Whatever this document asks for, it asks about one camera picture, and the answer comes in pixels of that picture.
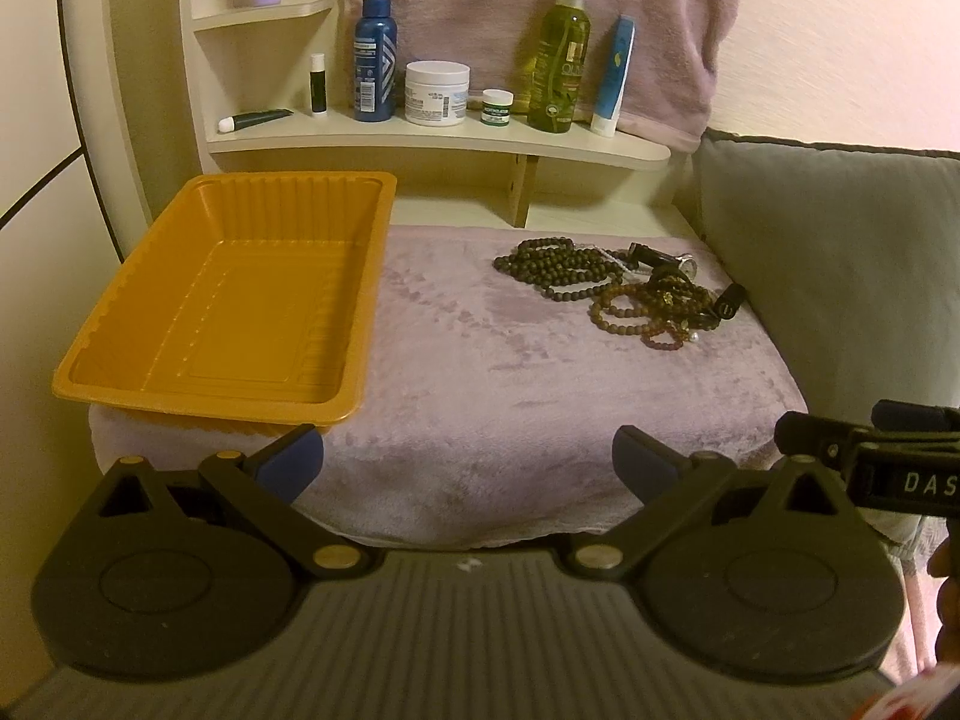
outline ribbed gray surface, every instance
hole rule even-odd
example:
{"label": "ribbed gray surface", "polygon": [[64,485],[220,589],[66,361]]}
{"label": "ribbed gray surface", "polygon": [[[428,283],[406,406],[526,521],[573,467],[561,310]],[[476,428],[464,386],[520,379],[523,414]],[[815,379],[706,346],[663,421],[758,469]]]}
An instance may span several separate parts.
{"label": "ribbed gray surface", "polygon": [[268,646],[215,674],[109,683],[61,668],[18,720],[847,720],[877,674],[777,688],[715,674],[656,638],[627,591],[546,553],[392,552],[319,584]]}

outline gray pillow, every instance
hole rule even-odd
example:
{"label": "gray pillow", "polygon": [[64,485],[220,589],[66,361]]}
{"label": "gray pillow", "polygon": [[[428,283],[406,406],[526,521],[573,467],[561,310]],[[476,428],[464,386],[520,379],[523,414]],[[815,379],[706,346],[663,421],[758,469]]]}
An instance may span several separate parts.
{"label": "gray pillow", "polygon": [[694,167],[704,237],[813,413],[960,404],[960,155],[709,130]]}

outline olive oil spray bottle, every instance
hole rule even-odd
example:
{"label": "olive oil spray bottle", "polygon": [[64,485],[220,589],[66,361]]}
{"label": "olive oil spray bottle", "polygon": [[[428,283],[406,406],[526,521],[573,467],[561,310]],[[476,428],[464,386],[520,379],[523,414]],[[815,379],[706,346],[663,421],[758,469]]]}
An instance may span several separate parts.
{"label": "olive oil spray bottle", "polygon": [[584,0],[557,0],[541,25],[527,122],[543,132],[567,132],[580,93],[590,20]]}

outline small jar lid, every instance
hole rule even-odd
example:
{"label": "small jar lid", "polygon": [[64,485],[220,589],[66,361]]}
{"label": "small jar lid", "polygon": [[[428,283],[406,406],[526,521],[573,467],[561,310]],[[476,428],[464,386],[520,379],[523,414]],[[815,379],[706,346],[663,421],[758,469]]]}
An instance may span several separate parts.
{"label": "small jar lid", "polygon": [[514,104],[514,93],[508,92],[506,89],[484,89],[483,102],[509,108]]}
{"label": "small jar lid", "polygon": [[428,86],[453,86],[469,83],[470,69],[459,62],[411,62],[407,65],[407,80]]}

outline finger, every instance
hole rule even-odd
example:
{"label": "finger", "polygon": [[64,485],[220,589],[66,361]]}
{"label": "finger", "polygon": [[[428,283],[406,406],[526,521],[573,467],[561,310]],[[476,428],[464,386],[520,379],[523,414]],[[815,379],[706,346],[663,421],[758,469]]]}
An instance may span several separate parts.
{"label": "finger", "polygon": [[937,614],[944,628],[949,628],[960,635],[960,581],[948,579],[940,586],[937,593]]}
{"label": "finger", "polygon": [[949,538],[937,547],[937,551],[930,556],[930,560],[926,564],[926,573],[932,577],[948,577],[953,573]]}
{"label": "finger", "polygon": [[937,637],[937,660],[948,664],[960,664],[960,634],[947,628]]}

